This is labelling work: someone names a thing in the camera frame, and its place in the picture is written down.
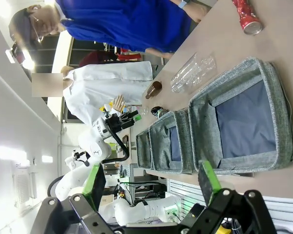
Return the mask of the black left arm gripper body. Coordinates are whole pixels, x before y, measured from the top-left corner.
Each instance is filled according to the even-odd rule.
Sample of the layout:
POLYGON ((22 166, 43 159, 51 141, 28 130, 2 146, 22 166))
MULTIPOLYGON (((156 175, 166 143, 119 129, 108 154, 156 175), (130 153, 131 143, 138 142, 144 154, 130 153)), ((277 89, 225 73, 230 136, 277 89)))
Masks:
POLYGON ((110 117, 105 119, 105 123, 114 133, 118 133, 121 130, 126 129, 122 121, 122 115, 118 116, 117 114, 112 114, 110 117))

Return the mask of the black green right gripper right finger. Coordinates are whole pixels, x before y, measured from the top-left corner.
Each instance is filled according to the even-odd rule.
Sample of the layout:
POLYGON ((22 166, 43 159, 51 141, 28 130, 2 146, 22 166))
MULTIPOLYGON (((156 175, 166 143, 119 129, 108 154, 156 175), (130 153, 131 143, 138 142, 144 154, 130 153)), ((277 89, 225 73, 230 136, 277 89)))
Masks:
POLYGON ((275 234, 276 228, 265 201, 258 190, 247 190, 244 194, 223 188, 211 164, 199 161, 198 182, 206 207, 181 233, 214 234, 225 218, 238 222, 244 234, 275 234))

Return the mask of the person's left hand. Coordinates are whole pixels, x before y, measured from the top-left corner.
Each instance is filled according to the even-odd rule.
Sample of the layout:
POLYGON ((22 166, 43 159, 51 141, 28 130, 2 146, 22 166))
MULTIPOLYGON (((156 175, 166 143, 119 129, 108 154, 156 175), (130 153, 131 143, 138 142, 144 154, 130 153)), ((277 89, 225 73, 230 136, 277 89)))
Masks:
POLYGON ((196 23, 199 23, 210 9, 209 6, 197 1, 190 1, 183 7, 186 14, 196 23))

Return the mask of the finger of the left gripper plain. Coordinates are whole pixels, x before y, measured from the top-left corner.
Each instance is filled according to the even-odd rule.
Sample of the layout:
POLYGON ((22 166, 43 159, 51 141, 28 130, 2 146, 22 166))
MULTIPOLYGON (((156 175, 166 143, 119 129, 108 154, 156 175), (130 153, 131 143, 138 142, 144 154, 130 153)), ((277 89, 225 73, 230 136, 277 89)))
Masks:
POLYGON ((133 112, 126 112, 126 113, 122 114, 122 120, 128 120, 128 119, 134 118, 136 115, 138 115, 137 110, 135 110, 133 112))

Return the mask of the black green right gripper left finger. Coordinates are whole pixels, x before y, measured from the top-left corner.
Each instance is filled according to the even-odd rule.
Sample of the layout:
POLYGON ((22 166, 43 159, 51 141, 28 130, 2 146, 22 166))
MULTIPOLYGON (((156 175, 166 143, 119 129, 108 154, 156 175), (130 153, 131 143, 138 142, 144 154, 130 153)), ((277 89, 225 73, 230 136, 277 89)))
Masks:
POLYGON ((38 211, 39 234, 65 234, 74 224, 81 224, 87 234, 123 234, 123 228, 112 229, 99 214, 105 188, 102 165, 93 166, 85 191, 60 201, 47 197, 38 211))

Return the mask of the pale raised hand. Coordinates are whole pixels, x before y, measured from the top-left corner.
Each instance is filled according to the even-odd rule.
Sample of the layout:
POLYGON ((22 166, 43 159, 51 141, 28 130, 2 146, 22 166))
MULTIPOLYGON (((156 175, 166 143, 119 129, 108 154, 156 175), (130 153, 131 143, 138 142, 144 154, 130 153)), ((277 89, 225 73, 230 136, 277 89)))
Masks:
POLYGON ((118 95, 112 103, 112 109, 121 112, 125 104, 123 95, 118 95))

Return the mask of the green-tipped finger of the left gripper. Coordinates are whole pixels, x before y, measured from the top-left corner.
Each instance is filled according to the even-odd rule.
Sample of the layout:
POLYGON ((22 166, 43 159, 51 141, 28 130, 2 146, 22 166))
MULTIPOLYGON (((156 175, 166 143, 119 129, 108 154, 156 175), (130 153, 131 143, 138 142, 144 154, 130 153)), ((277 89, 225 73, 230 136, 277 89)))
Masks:
POLYGON ((139 121, 141 119, 142 119, 141 115, 136 115, 134 117, 126 118, 123 121, 123 127, 124 128, 129 128, 129 127, 133 126, 135 122, 137 122, 137 121, 139 121))

